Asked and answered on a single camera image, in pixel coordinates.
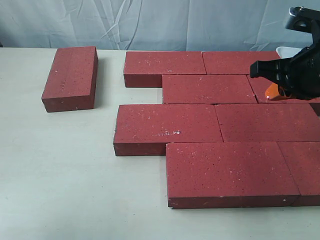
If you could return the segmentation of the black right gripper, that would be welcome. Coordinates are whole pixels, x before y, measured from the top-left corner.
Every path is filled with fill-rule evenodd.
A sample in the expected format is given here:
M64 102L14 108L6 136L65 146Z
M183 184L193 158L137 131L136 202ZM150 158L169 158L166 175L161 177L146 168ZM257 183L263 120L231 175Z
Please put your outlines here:
M257 60L250 66L251 78L264 78L271 82L264 93L268 101L288 100L294 96L300 100L310 100L320 96L319 21L318 10L302 6L290 7L283 22L284 28L311 34L312 44L303 48L291 60Z

